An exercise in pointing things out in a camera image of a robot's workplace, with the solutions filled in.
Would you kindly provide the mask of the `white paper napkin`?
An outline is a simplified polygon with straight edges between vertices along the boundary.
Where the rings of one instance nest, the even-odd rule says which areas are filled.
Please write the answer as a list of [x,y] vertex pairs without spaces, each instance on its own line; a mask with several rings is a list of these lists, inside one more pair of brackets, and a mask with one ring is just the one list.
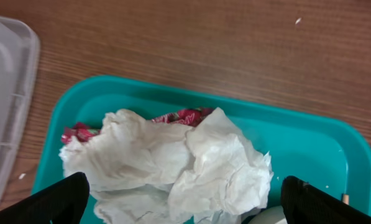
[[121,109],[59,156],[65,176],[85,174],[104,223],[239,223],[267,206],[273,177],[270,155],[220,108],[192,126]]

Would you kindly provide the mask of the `red candy wrapper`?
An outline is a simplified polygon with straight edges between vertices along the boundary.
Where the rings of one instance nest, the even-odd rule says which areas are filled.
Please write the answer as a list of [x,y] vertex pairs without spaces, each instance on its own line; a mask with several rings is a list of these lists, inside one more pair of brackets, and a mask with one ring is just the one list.
[[[187,126],[196,127],[202,122],[209,114],[214,111],[214,108],[192,108],[183,109],[174,113],[167,113],[159,117],[151,119],[154,123],[178,123]],[[72,128],[65,128],[62,136],[61,142],[64,145],[70,143],[71,138],[74,136],[79,142],[87,142],[92,137],[97,136],[101,132],[100,129],[94,129],[90,126],[77,122]]]

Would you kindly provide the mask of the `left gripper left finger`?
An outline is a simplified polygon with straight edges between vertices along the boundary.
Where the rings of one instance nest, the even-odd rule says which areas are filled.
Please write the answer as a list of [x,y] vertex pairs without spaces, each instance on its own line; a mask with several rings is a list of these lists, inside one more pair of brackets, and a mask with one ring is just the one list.
[[89,198],[86,175],[77,172],[0,211],[0,224],[79,224]]

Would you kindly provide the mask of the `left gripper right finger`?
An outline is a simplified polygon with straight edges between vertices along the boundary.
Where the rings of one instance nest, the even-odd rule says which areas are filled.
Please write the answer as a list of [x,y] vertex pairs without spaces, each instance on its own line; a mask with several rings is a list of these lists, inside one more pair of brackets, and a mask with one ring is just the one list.
[[281,206],[288,224],[371,224],[371,217],[295,176],[282,182]]

